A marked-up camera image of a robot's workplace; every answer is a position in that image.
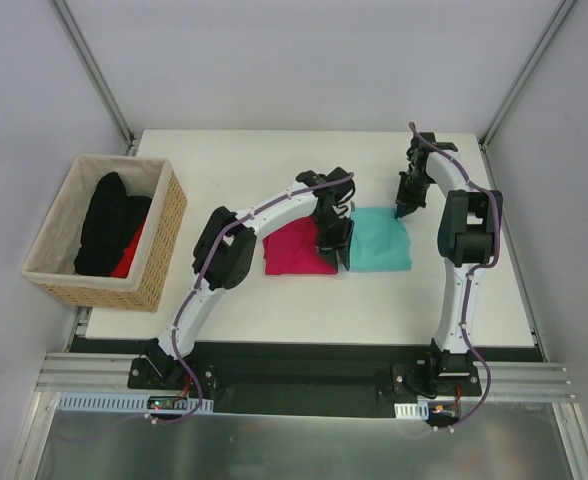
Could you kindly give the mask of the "teal t shirt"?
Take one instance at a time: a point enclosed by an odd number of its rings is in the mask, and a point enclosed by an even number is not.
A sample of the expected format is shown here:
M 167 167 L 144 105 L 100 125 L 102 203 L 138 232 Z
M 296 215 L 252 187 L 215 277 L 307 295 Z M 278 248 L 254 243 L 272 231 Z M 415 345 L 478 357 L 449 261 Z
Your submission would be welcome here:
M 401 272 L 412 268 L 411 240 L 394 208 L 356 208 L 351 219 L 351 272 Z

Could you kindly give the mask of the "pink t shirt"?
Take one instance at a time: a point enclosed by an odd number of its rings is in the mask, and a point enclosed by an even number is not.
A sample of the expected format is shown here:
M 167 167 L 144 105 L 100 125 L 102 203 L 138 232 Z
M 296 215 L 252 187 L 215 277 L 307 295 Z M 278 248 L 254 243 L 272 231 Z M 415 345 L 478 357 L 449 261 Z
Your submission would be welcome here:
M 311 217 L 294 220 L 263 239 L 264 273 L 280 275 L 336 275 L 338 269 L 316 250 L 318 229 Z

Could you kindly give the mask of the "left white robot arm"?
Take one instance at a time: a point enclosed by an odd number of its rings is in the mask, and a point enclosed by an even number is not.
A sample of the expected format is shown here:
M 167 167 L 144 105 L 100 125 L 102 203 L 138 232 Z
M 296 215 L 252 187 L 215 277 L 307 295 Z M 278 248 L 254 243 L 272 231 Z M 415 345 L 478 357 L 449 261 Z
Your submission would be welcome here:
M 148 341 L 144 356 L 150 375 L 162 388 L 178 387 L 185 377 L 184 358 L 220 297 L 250 272 L 255 248 L 291 222 L 309 218 L 317 228 L 315 252 L 337 270 L 350 269 L 354 221 L 350 201 L 353 174 L 337 167 L 329 174 L 312 170 L 275 196 L 243 210 L 224 206 L 212 212 L 193 250 L 193 282 L 171 324 Z

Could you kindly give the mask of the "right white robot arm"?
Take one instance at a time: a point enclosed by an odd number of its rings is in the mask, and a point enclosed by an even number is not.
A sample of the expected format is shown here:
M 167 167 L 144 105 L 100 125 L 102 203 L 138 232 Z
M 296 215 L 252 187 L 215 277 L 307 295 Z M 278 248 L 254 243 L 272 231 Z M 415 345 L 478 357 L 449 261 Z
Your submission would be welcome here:
M 415 131 L 406 156 L 407 169 L 399 173 L 396 216 L 426 207 L 432 185 L 445 198 L 437 250 L 444 259 L 446 280 L 434 344 L 450 355 L 467 354 L 472 351 L 480 280 L 500 257 L 502 194 L 476 184 L 460 162 L 458 148 L 437 141 L 431 132 Z

